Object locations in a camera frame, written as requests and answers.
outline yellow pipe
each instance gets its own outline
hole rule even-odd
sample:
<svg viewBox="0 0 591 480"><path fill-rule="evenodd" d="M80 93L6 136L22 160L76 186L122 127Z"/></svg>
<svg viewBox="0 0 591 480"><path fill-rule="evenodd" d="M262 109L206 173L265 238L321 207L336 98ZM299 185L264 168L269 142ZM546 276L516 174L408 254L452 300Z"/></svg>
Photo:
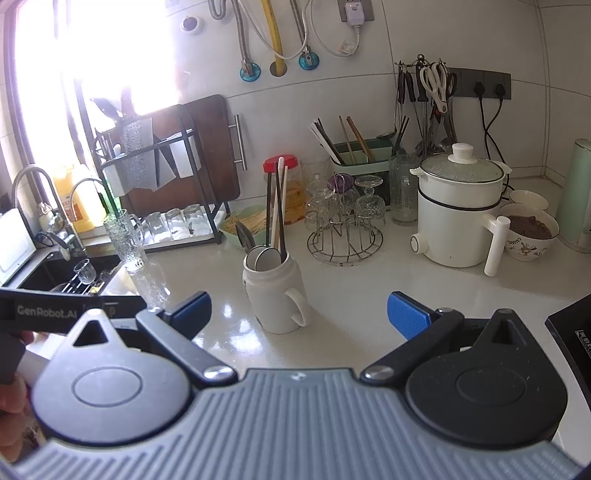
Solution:
<svg viewBox="0 0 591 480"><path fill-rule="evenodd" d="M271 42L273 49L283 55L283 46L281 46L281 37L279 35L279 27L277 26L277 20L275 19L275 13L271 5L271 0L261 0L263 10L265 11L265 18L267 19L267 25L269 25L269 32L271 33ZM277 76L285 74L287 66L285 60L275 55L275 69Z"/></svg>

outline white scissors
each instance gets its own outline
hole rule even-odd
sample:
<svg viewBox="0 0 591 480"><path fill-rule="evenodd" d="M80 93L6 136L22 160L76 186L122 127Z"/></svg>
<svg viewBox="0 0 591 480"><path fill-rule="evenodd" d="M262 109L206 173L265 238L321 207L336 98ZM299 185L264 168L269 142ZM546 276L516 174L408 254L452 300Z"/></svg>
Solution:
<svg viewBox="0 0 591 480"><path fill-rule="evenodd" d="M443 114L447 113L447 68L445 64L439 59L431 67L423 68L420 77L427 94L437 104L437 109Z"/></svg>

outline lid knob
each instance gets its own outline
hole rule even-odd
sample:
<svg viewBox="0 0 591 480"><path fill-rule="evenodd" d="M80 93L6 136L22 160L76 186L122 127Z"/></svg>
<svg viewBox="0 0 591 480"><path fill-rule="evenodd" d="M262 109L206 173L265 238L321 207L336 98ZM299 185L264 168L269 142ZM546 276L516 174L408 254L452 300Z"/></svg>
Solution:
<svg viewBox="0 0 591 480"><path fill-rule="evenodd" d="M452 145L453 154L448 156L448 160L455 163L470 164L478 160L474 158L474 147L467 143L454 143Z"/></svg>

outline kitchen counter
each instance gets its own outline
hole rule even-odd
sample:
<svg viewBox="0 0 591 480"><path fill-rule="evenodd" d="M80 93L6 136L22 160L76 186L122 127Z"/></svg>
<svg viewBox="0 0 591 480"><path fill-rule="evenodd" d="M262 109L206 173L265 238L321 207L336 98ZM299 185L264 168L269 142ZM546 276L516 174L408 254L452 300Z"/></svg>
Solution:
<svg viewBox="0 0 591 480"><path fill-rule="evenodd" d="M560 188L543 179L512 181L516 188L544 195L556 208ZM591 255L556 241L533 263L506 253L496 277L483 264L455 269L412 253L415 227L387 221L384 246L354 266L325 265L308 252L303 223L286 227L287 248L300 265L316 321L285 335L265 333L242 285L244 253L228 242L150 255L164 271L172 303L207 291L213 314L195 343L235 367L352 367L356 373L403 343L390 325L386 302L401 290L432 309L449 306L466 317L490 317L499 308L514 309L544 348L569 391L569 406L556 441L581 463L591 461L591 414L560 350L544 326L546 318L591 293ZM105 290L125 294L134 287L122 269Z"/></svg>

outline white mug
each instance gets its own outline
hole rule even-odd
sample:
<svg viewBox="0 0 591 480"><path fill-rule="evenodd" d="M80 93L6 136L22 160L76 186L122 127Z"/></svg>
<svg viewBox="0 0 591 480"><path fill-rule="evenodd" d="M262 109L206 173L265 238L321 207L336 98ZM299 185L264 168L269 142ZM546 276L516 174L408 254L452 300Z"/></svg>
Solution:
<svg viewBox="0 0 591 480"><path fill-rule="evenodd" d="M257 272L246 266L242 279L259 323L269 333L289 333L308 325L314 310L306 299L300 266L287 259L272 270Z"/></svg>

